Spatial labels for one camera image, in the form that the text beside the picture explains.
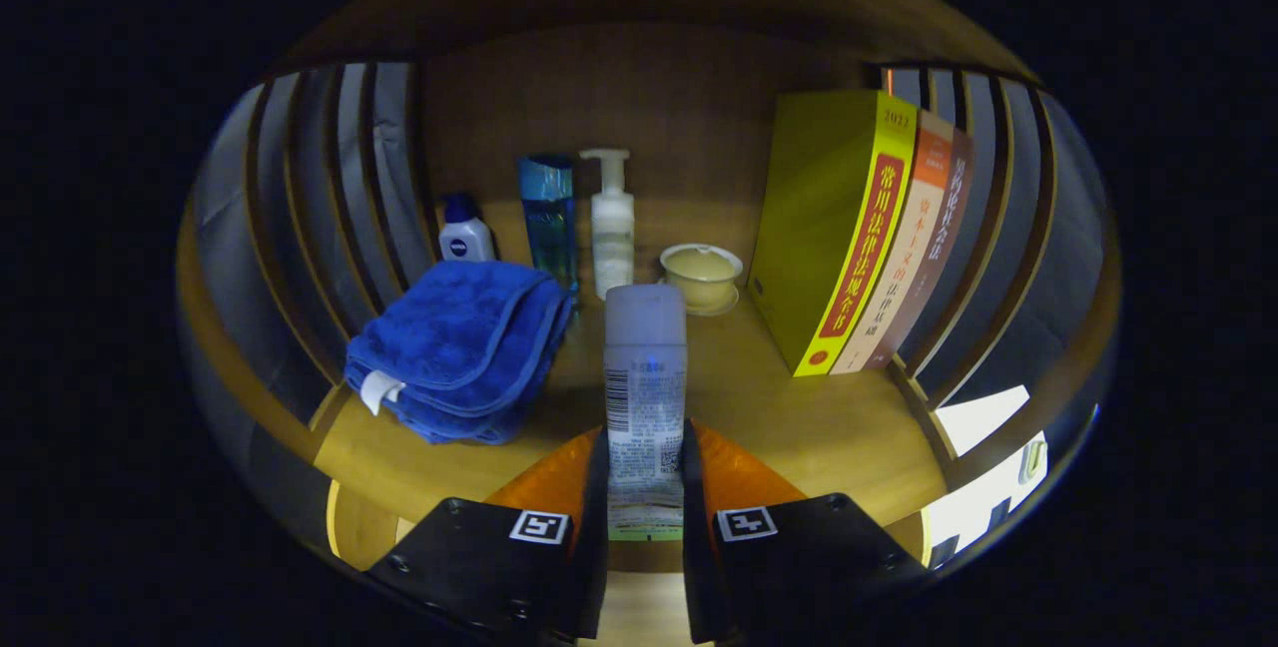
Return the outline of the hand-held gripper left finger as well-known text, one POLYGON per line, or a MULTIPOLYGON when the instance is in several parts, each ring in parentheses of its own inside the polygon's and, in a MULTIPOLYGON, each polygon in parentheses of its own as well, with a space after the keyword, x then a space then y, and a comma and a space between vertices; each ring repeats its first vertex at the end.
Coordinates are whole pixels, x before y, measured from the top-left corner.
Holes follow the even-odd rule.
POLYGON ((607 430, 588 430, 488 500, 443 497, 363 575, 484 643, 593 639, 608 574, 608 471, 607 430))

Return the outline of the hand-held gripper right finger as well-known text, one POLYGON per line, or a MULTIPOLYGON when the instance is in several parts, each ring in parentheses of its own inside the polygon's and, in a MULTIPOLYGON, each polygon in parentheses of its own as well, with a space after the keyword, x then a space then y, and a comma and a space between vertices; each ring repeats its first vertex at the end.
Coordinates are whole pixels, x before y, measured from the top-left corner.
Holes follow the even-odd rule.
POLYGON ((682 574, 698 644, 835 642, 921 591, 930 572, 849 495, 808 497, 686 419, 682 574))

